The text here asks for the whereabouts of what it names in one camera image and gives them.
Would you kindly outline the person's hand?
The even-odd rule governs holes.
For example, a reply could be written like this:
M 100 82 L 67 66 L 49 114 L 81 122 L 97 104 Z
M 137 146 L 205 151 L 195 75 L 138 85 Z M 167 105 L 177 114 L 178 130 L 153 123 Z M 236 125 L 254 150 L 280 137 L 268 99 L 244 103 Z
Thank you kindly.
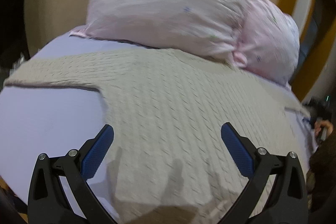
M 326 130 L 326 138 L 328 138 L 334 130 L 334 126 L 330 121 L 317 120 L 314 124 L 314 134 L 318 137 Z

